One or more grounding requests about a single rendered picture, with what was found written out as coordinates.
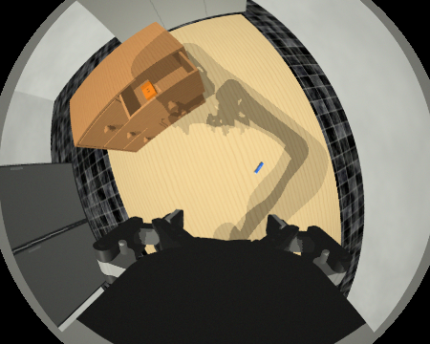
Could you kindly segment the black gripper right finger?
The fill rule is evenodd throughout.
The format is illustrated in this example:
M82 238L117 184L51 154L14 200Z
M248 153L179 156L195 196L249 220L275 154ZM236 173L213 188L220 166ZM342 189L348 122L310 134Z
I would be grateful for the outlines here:
M266 233L267 236L248 245L301 252L301 256L318 265L337 287L353 260L344 247L318 226L299 231L299 226L288 225L277 215L269 214Z

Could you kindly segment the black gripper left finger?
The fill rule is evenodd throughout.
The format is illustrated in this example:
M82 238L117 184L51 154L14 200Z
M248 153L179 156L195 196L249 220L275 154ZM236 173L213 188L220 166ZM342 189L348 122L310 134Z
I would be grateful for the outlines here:
M152 223L144 223L141 217L131 217L93 244L105 281L112 284L136 262L146 245L154 245L154 249L159 251L209 243L183 229L182 209L153 219Z

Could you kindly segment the orange-brown wooden chest of drawers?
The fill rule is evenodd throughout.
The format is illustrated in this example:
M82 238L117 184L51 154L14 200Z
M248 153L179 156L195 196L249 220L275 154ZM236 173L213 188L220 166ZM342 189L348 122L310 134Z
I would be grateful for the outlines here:
M70 99L70 115L75 147L131 150L79 145L90 126L119 94L137 78L181 51L187 58L184 46L157 22L128 38L107 55L87 76ZM189 58L188 58L189 59Z

